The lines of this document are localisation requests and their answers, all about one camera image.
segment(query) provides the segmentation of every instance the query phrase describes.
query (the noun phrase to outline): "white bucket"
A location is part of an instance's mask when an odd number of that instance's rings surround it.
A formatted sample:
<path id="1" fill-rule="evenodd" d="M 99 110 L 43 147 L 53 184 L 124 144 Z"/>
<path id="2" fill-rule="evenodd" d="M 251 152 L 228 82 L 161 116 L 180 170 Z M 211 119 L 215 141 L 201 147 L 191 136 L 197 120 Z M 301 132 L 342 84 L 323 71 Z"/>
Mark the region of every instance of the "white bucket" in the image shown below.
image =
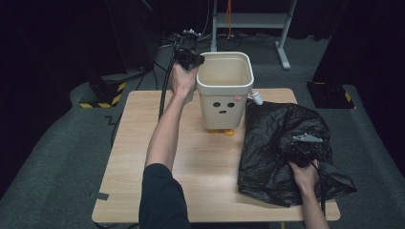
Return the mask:
<path id="1" fill-rule="evenodd" d="M 205 52 L 197 74 L 206 129 L 234 129 L 241 122 L 253 88 L 249 57 L 242 52 Z"/>

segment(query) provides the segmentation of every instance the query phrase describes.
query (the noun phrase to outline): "gray floor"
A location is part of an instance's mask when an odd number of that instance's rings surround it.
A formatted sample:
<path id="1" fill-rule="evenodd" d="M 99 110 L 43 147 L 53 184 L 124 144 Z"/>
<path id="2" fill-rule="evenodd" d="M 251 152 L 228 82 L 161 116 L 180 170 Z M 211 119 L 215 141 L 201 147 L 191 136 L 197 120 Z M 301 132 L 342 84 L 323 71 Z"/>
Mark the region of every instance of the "gray floor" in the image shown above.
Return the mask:
<path id="1" fill-rule="evenodd" d="M 237 43 L 219 41 L 220 47 Z M 256 88 L 291 88 L 298 103 L 317 111 L 330 127 L 335 165 L 353 178 L 358 192 L 337 199 L 341 219 L 331 228 L 404 228 L 405 180 L 396 169 L 371 123 L 354 86 L 345 89 L 356 105 L 353 110 L 315 109 L 305 82 L 311 81 L 328 40 L 288 39 L 285 49 L 291 65 L 284 71 L 272 42 L 241 44 L 236 50 L 249 55 Z M 161 48 L 156 62 L 166 67 L 171 48 Z M 139 90 L 161 89 L 164 71 L 148 73 Z M 127 94 L 140 79 L 127 82 L 115 108 L 80 109 L 83 84 L 71 93 L 73 107 L 42 136 L 14 183 L 0 201 L 0 228 L 96 228 L 92 222 L 97 192 L 111 151 L 114 125 Z M 128 228 L 121 224 L 116 228 Z M 194 225 L 196 228 L 280 228 L 272 223 Z M 289 222 L 287 228 L 304 228 Z"/>

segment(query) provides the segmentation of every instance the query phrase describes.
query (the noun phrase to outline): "black sleeve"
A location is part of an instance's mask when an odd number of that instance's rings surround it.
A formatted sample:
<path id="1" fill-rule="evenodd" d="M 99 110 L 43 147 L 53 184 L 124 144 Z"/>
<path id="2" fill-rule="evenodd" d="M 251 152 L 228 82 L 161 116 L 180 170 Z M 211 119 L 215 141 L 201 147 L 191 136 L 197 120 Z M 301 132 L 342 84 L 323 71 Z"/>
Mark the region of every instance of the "black sleeve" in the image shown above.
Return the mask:
<path id="1" fill-rule="evenodd" d="M 143 171 L 139 228 L 190 228 L 182 187 L 162 164 Z"/>

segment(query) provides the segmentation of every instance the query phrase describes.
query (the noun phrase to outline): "table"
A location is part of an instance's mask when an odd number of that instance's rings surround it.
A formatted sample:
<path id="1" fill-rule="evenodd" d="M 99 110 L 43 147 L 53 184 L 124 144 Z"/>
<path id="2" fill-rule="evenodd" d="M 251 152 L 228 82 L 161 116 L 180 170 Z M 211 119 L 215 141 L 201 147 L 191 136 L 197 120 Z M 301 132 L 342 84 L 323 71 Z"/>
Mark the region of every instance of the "table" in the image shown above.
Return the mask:
<path id="1" fill-rule="evenodd" d="M 297 0 L 291 0 L 287 13 L 234 13 L 231 14 L 232 28 L 266 28 L 283 29 L 280 41 L 274 43 L 283 69 L 290 70 L 284 44 L 286 42 L 289 25 L 291 24 Z M 211 51 L 217 51 L 217 28 L 226 28 L 226 13 L 217 12 L 217 0 L 214 0 L 214 9 L 212 12 L 212 41 Z"/>
<path id="2" fill-rule="evenodd" d="M 260 89 L 264 101 L 296 103 L 290 89 Z M 93 212 L 96 223 L 138 222 L 143 166 L 149 139 L 158 122 L 159 91 L 128 95 L 116 140 Z M 171 92 L 166 96 L 166 103 Z M 237 172 L 244 143 L 245 116 L 234 136 L 209 133 L 203 126 L 200 96 L 184 107 L 173 176 L 181 184 L 191 222 L 303 220 L 301 207 L 281 207 L 242 195 Z M 334 200 L 326 203 L 327 220 L 338 220 Z"/>

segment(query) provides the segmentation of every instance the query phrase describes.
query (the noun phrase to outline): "trash bag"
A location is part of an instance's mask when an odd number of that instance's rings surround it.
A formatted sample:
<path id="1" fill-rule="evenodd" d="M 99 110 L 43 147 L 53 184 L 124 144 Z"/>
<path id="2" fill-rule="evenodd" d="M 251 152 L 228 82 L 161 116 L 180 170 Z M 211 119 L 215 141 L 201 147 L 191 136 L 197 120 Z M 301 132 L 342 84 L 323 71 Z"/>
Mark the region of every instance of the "trash bag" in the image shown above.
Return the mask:
<path id="1" fill-rule="evenodd" d="M 252 99 L 245 106 L 239 192 L 279 206 L 301 205 L 301 194 L 286 155 L 293 151 L 294 137 L 304 134 L 322 139 L 322 142 L 299 142 L 309 144 L 308 149 L 319 163 L 324 192 L 318 182 L 315 187 L 318 200 L 322 194 L 328 200 L 355 192 L 352 179 L 333 165 L 330 130 L 320 114 L 292 103 L 265 101 L 259 106 Z"/>

